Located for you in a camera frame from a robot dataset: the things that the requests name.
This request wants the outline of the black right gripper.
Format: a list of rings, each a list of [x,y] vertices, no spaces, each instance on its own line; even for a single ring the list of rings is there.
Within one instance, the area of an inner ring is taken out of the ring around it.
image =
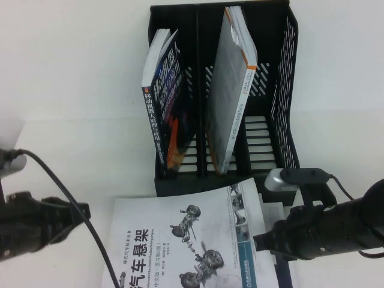
[[[327,255],[318,228],[324,206],[296,206],[286,220],[278,220],[272,229],[253,237],[257,251],[282,251],[291,259],[312,260]]]

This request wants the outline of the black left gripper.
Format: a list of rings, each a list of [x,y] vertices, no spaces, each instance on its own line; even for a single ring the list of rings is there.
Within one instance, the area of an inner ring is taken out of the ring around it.
[[[71,227],[90,219],[87,203],[72,203],[57,197],[41,200],[48,219],[57,225],[42,227],[39,201],[28,191],[1,196],[1,259],[34,253],[67,239]]]

